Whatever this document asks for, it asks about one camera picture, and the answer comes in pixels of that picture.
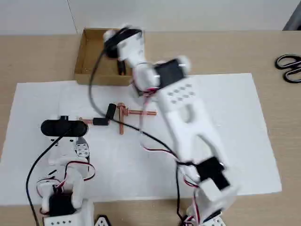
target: scissors handle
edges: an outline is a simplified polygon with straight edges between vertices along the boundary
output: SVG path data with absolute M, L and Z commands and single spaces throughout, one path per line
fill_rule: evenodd
M 295 67 L 293 70 L 285 72 L 283 74 L 283 79 L 286 82 L 289 82 L 289 83 L 301 83 L 301 79 L 291 79 L 290 78 L 290 76 L 292 74 L 296 74 L 296 73 L 299 73 L 299 72 L 301 72 L 301 67 Z
M 281 65 L 280 61 L 283 59 L 293 59 L 294 62 Z M 285 54 L 280 57 L 278 57 L 275 61 L 275 67 L 279 70 L 287 69 L 287 68 L 295 68 L 298 67 L 298 65 L 301 65 L 301 56 L 295 55 L 295 54 Z

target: white paper sheet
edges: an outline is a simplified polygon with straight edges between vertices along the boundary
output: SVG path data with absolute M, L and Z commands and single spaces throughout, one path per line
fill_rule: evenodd
M 196 76 L 200 93 L 216 125 L 229 159 L 239 170 L 240 194 L 264 194 L 281 191 L 274 154 L 267 135 L 251 74 Z M 124 102 L 139 109 L 127 87 L 95 87 L 98 106 L 106 111 L 109 103 Z M 84 118 L 96 117 L 87 97 L 87 86 L 74 81 L 18 84 L 8 124 L 0 163 L 2 194 L 0 204 L 26 204 L 25 180 L 38 155 L 47 148 L 47 138 L 40 132 L 43 120 L 53 114 Z M 137 125 L 137 116 L 125 118 Z M 172 147 L 172 140 L 160 115 L 145 117 L 145 130 Z M 118 125 L 91 127 L 85 135 L 96 177 L 86 182 L 86 196 L 93 201 L 175 198 L 174 160 L 164 153 L 149 153 L 138 144 L 137 132 L 125 128 L 119 135 Z M 146 140 L 151 147 L 158 147 Z M 30 192 L 40 203 L 34 188 L 42 177 L 47 156 L 37 165 L 31 178 Z M 191 189 L 183 183 L 181 196 L 190 197 Z

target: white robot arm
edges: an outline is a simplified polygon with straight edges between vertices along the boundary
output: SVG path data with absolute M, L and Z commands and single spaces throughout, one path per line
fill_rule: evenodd
M 172 135 L 178 161 L 194 163 L 182 166 L 182 172 L 198 185 L 194 208 L 188 208 L 188 215 L 201 225 L 234 202 L 239 179 L 198 95 L 195 78 L 186 76 L 190 71 L 188 58 L 180 56 L 153 65 L 145 58 L 142 31 L 132 29 L 128 35 L 123 32 L 105 33 L 105 45 L 109 43 L 107 51 L 117 46 L 114 50 L 117 49 L 119 60 L 126 60 L 133 68 L 133 86 L 138 95 L 158 88 L 155 97 Z

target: cardboard box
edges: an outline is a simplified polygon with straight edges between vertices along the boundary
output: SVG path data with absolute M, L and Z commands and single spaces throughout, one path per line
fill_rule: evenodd
M 83 31 L 74 78 L 79 84 L 88 84 L 94 64 L 103 49 L 103 34 L 108 29 L 86 28 Z M 119 75 L 117 59 L 103 56 L 98 66 L 93 84 L 105 86 L 128 86 L 132 78 L 132 69 L 127 65 L 127 74 Z

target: table surface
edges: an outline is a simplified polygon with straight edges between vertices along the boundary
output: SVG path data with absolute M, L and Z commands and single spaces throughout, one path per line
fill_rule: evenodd
M 301 85 L 284 82 L 274 68 L 276 57 L 301 54 L 301 33 L 150 32 L 145 38 L 150 61 L 187 55 L 194 74 L 252 73 L 283 191 L 241 196 L 223 219 L 228 226 L 301 222 Z M 72 80 L 79 41 L 80 35 L 0 36 L 0 145 L 16 83 Z M 189 204 L 183 200 L 183 211 Z M 175 208 L 175 200 L 106 202 L 95 203 L 95 215 L 107 214 L 112 225 L 177 225 Z M 0 224 L 32 226 L 29 206 L 0 207 Z

